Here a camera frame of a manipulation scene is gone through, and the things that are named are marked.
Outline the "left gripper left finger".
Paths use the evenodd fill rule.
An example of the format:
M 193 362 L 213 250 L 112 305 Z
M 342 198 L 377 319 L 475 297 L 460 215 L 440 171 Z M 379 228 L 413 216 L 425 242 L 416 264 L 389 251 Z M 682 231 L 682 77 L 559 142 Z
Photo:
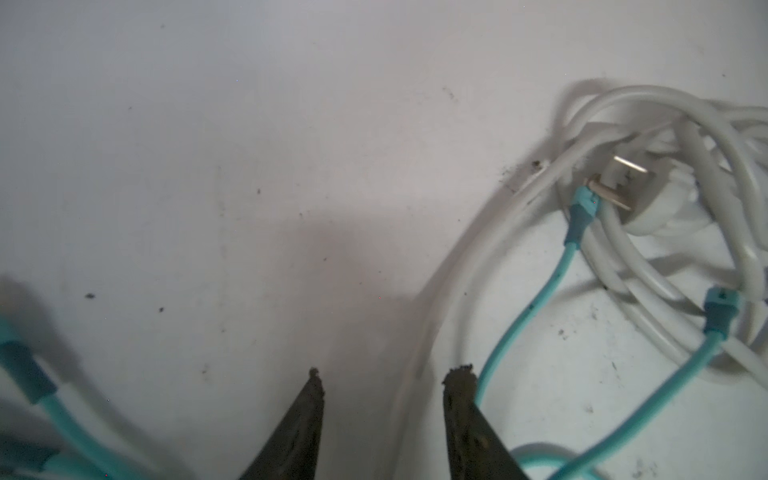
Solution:
M 319 370 L 309 377 L 240 480 L 312 480 L 321 443 L 325 391 Z

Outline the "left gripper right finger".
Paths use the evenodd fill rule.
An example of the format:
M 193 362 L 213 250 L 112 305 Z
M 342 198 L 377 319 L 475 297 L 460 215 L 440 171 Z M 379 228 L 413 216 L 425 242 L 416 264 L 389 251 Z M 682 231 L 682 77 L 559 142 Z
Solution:
M 451 369 L 442 385 L 450 478 L 528 479 L 475 404 L 472 365 Z

